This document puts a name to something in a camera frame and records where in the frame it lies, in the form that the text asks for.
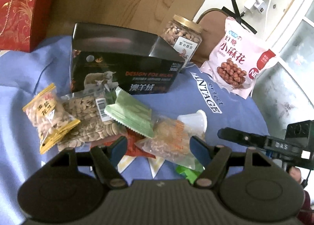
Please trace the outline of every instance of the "black box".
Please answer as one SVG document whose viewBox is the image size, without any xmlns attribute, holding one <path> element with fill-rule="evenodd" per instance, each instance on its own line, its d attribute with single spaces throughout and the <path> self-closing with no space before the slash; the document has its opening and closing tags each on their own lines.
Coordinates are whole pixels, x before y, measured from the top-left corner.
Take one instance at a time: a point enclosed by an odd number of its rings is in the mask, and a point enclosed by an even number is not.
<svg viewBox="0 0 314 225">
<path fill-rule="evenodd" d="M 289 124 L 285 140 L 300 144 L 305 151 L 314 152 L 314 121 Z"/>
<path fill-rule="evenodd" d="M 117 26 L 76 23 L 71 90 L 118 85 L 130 94 L 165 93 L 184 59 L 161 37 Z"/>
</svg>

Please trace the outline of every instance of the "screw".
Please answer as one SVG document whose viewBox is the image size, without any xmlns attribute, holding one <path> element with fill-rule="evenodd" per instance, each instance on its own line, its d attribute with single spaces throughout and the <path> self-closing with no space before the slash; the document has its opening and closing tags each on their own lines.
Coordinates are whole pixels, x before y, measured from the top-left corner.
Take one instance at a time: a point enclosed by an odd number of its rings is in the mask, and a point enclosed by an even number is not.
<svg viewBox="0 0 314 225">
<path fill-rule="evenodd" d="M 125 186 L 125 181 L 119 178 L 115 178 L 110 180 L 110 185 L 115 188 L 122 187 Z"/>
<path fill-rule="evenodd" d="M 164 183 L 164 182 L 159 182 L 159 183 L 157 183 L 156 185 L 157 185 L 158 187 L 162 187 L 162 186 L 165 185 L 165 183 Z"/>
<path fill-rule="evenodd" d="M 196 183 L 198 186 L 201 186 L 201 187 L 208 187 L 212 185 L 212 181 L 207 178 L 200 178 L 196 181 Z"/>
</svg>

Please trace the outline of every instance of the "plastic jar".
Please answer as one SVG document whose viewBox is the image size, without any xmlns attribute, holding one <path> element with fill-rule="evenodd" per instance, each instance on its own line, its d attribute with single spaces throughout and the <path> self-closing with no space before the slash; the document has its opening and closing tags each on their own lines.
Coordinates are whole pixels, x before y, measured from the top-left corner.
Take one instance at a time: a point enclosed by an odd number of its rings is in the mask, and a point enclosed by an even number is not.
<svg viewBox="0 0 314 225">
<path fill-rule="evenodd" d="M 161 37 L 185 59 L 182 68 L 190 61 L 200 45 L 202 30 L 203 28 L 197 23 L 179 15 L 174 15 L 167 23 Z"/>
</svg>

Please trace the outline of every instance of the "white plastic cup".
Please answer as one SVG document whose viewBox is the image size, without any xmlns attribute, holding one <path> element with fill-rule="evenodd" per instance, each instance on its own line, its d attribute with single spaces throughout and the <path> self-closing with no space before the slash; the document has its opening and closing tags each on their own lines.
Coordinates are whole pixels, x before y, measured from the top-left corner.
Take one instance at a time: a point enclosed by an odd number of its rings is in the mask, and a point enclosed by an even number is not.
<svg viewBox="0 0 314 225">
<path fill-rule="evenodd" d="M 183 122 L 195 130 L 206 132 L 207 116 L 203 110 L 198 110 L 195 114 L 179 115 L 177 120 Z"/>
</svg>

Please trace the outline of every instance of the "red sleeve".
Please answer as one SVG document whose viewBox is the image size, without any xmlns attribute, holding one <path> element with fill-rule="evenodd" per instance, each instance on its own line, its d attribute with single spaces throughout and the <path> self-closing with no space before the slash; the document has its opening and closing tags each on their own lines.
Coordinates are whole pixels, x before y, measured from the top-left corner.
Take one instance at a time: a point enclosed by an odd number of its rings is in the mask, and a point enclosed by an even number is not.
<svg viewBox="0 0 314 225">
<path fill-rule="evenodd" d="M 304 203 L 302 206 L 302 210 L 311 210 L 311 199 L 310 195 L 307 191 L 304 192 Z M 313 213 L 307 213 L 307 212 L 299 212 L 297 218 L 304 223 L 304 225 L 313 225 L 312 223 L 312 215 Z"/>
</svg>

